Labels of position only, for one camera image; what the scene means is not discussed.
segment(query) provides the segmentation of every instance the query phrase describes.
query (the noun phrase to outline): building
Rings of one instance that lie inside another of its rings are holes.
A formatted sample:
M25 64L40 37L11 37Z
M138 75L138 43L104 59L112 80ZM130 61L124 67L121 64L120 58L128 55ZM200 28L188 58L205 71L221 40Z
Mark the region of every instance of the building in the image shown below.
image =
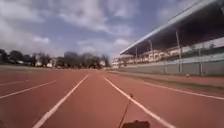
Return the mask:
M121 70L224 74L224 0L202 0L120 52Z

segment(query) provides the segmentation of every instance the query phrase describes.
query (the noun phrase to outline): green tree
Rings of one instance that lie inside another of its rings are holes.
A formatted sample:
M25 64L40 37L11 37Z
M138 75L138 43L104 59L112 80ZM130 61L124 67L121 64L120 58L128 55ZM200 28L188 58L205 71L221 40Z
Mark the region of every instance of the green tree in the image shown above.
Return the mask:
M9 56L16 61L24 61L24 56L20 51L13 50L9 53Z
M8 55L4 49L0 49L0 57L3 62L8 62Z

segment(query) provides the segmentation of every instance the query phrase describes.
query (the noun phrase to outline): black object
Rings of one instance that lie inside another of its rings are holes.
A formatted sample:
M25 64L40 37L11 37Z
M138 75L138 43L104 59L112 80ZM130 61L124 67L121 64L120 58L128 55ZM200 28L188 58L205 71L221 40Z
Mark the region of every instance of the black object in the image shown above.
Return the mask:
M150 128L150 124L148 121L134 121L131 123L124 123L122 128Z

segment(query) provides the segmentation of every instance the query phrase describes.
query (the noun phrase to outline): wall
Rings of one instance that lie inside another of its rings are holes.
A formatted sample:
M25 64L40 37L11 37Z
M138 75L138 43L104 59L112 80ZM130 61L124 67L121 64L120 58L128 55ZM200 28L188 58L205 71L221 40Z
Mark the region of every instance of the wall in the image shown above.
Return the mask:
M192 75L224 75L224 59L217 60L214 58L199 60L198 57L189 61L189 58L182 60L182 73L180 70L179 60L174 62L158 62L154 64L139 65L119 69L120 71L136 72L136 73L156 73L156 74L192 74Z

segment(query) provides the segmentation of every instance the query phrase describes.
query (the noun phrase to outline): grandstand roof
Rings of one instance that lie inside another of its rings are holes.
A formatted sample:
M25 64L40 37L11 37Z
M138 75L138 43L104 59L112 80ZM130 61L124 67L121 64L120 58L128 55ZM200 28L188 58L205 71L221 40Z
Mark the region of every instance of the grandstand roof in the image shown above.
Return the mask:
M150 44L154 50L176 47L176 30L180 45L192 45L224 36L224 15L221 3L224 0L201 0L181 12L166 24L148 33L120 54L142 54L149 51Z

